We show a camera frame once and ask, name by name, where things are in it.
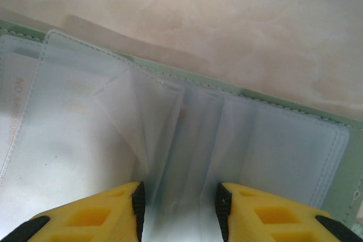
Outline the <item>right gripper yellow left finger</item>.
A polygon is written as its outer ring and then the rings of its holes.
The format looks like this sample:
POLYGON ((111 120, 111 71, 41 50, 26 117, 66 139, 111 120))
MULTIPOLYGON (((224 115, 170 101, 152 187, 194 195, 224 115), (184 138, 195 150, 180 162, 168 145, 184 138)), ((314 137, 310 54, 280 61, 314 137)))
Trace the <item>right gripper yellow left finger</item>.
POLYGON ((44 211, 0 242, 141 242, 146 193, 142 181, 44 211))

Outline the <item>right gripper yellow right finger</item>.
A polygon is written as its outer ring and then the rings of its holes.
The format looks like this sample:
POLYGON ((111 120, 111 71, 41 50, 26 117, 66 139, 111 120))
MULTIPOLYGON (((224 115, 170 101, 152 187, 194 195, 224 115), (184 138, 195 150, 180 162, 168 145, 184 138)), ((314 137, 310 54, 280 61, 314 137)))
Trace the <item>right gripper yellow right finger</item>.
POLYGON ((363 242, 325 211, 230 182, 217 185, 217 219, 223 242, 363 242))

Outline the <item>green card holder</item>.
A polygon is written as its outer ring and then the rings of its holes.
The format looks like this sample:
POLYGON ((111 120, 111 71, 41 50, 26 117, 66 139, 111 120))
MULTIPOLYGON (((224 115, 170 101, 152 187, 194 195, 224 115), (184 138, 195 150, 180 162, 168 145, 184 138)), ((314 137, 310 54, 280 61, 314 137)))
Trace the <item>green card holder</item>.
POLYGON ((139 181, 141 242, 223 242, 221 182, 351 229, 363 121, 0 20, 0 240, 39 213, 139 181))

